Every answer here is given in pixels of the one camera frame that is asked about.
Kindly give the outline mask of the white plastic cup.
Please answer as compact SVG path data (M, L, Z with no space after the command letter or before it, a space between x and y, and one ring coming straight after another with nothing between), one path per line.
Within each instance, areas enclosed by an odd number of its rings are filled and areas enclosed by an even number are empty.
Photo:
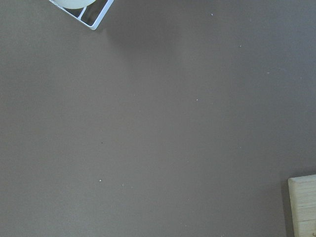
M96 0L54 0L53 2L63 8L80 9L91 5Z

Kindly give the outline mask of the wooden cutting board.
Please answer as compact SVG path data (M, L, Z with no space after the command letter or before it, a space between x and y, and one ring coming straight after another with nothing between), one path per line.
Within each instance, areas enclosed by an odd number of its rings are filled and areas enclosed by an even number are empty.
M288 179L293 230L296 237L316 235L316 176Z

